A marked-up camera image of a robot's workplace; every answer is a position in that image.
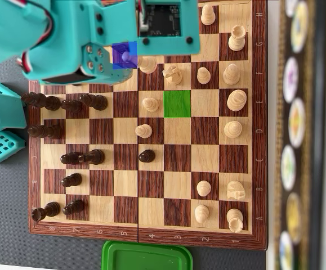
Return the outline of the teal gripper with servo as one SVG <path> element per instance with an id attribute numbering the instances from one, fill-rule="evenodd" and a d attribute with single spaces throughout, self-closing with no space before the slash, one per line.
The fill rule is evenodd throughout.
<path id="1" fill-rule="evenodd" d="M 27 1 L 46 16 L 38 42 L 21 55 L 21 69 L 29 80 L 44 84 L 118 84 L 132 69 L 114 69 L 110 53 L 91 37 L 101 21 L 100 1 Z"/>

